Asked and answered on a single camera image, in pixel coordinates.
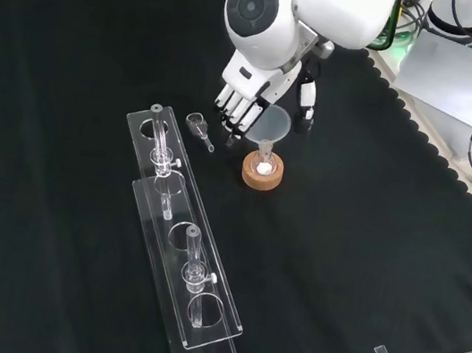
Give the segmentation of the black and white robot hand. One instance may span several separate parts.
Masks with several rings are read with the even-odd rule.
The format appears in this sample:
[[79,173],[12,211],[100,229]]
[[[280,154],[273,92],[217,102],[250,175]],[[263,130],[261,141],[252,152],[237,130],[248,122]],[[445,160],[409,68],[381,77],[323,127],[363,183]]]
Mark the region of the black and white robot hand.
[[275,105],[289,91],[291,84],[297,87],[298,113],[294,129],[307,133],[314,124],[316,110],[316,81],[321,76],[321,62],[334,50],[333,42],[319,41],[306,52],[302,60],[287,72],[280,69],[261,70],[249,63],[240,51],[234,51],[232,59],[223,70],[225,86],[215,100],[215,108],[221,113],[221,125],[226,132],[226,146],[233,147],[247,136],[270,105]]

